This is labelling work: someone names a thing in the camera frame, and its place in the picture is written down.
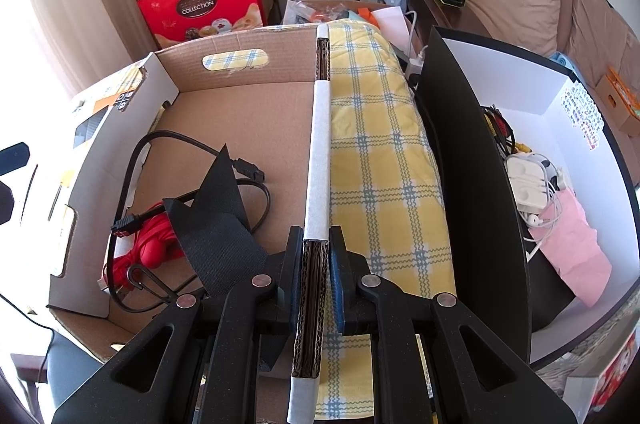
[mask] plaid fabric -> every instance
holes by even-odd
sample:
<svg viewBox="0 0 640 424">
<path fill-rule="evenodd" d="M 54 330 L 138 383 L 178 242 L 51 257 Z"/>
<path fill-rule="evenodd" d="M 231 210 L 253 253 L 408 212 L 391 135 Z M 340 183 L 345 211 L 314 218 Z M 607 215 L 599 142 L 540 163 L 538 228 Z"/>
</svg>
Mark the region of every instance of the plaid fabric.
<svg viewBox="0 0 640 424">
<path fill-rule="evenodd" d="M 405 292 L 455 292 L 436 165 L 398 61 L 369 24 L 332 22 L 331 223 Z M 343 337 L 330 299 L 316 418 L 373 415 L 368 336 Z"/>
<path fill-rule="evenodd" d="M 267 65 L 269 57 L 262 49 L 234 50 L 210 54 L 202 58 L 204 68 L 214 70 L 262 67 Z"/>
</svg>

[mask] red gift bag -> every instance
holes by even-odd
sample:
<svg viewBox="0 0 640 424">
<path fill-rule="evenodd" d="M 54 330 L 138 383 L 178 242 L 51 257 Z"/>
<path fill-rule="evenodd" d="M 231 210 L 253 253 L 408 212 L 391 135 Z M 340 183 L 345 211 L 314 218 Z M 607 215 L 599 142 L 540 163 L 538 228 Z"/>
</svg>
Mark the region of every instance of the red gift bag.
<svg viewBox="0 0 640 424">
<path fill-rule="evenodd" d="M 264 25 L 260 0 L 139 0 L 138 7 L 162 48 Z"/>
</svg>

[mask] corrugated cardboard edge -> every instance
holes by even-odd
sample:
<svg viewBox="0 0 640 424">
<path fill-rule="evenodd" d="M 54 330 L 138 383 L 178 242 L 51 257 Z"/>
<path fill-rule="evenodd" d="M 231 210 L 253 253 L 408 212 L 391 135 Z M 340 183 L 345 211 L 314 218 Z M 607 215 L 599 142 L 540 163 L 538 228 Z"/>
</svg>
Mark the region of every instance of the corrugated cardboard edge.
<svg viewBox="0 0 640 424">
<path fill-rule="evenodd" d="M 318 400 L 328 264 L 331 153 L 329 29 L 316 31 L 316 82 L 306 188 L 300 312 L 289 394 L 290 424 L 314 420 Z"/>
</svg>

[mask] white paper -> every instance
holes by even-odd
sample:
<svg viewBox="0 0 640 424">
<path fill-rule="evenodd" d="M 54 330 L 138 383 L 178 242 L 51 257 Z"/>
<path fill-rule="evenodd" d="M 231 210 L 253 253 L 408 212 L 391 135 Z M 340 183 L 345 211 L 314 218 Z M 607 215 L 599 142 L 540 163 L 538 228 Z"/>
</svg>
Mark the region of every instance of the white paper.
<svg viewBox="0 0 640 424">
<path fill-rule="evenodd" d="M 313 424 L 316 418 L 316 404 L 320 378 L 292 377 L 289 391 L 289 424 Z"/>
<path fill-rule="evenodd" d="M 309 175 L 306 184 L 305 240 L 329 239 L 329 158 L 331 153 L 331 82 L 314 85 Z"/>
<path fill-rule="evenodd" d="M 372 11 L 373 17 L 380 26 L 380 32 L 385 39 L 398 47 L 402 52 L 407 54 L 409 45 L 409 29 L 406 25 L 406 19 L 402 14 L 402 9 L 383 8 L 381 10 Z M 415 51 L 411 47 L 411 58 L 415 57 Z"/>
</svg>

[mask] black fabric piece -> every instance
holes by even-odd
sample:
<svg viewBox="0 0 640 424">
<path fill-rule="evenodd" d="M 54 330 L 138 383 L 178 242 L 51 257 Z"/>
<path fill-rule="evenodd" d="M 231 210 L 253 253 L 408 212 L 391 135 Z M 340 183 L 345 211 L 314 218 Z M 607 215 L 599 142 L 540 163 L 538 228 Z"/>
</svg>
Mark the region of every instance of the black fabric piece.
<svg viewBox="0 0 640 424">
<path fill-rule="evenodd" d="M 250 230 L 226 144 L 209 168 L 191 208 L 203 212 L 231 213 Z"/>
<path fill-rule="evenodd" d="M 231 213 L 203 213 L 174 199 L 164 201 L 180 247 L 209 296 L 261 274 L 267 253 Z"/>
<path fill-rule="evenodd" d="M 184 255 L 209 296 L 224 295 L 236 283 L 261 274 L 267 252 L 251 235 L 226 145 L 207 172 L 191 206 L 164 199 L 164 208 Z M 286 336 L 263 336 L 260 370 L 269 371 Z"/>
</svg>

